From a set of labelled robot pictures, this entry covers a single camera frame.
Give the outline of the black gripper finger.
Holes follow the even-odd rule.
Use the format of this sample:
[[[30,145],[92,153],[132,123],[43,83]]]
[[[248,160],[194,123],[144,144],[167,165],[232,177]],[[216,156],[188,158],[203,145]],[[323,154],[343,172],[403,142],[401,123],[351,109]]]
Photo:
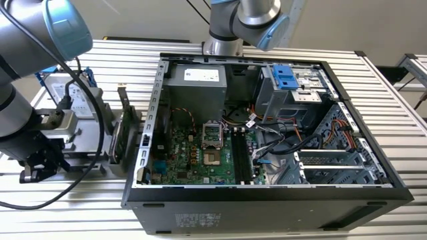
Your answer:
[[[24,164],[24,170],[20,172],[19,175],[20,184],[39,183],[46,178],[47,174],[42,168],[34,168],[27,163]]]
[[[71,170],[71,165],[64,159],[64,154],[60,149],[44,148],[35,152],[28,157],[28,165],[32,170],[42,173],[56,173],[59,169],[66,172]]]

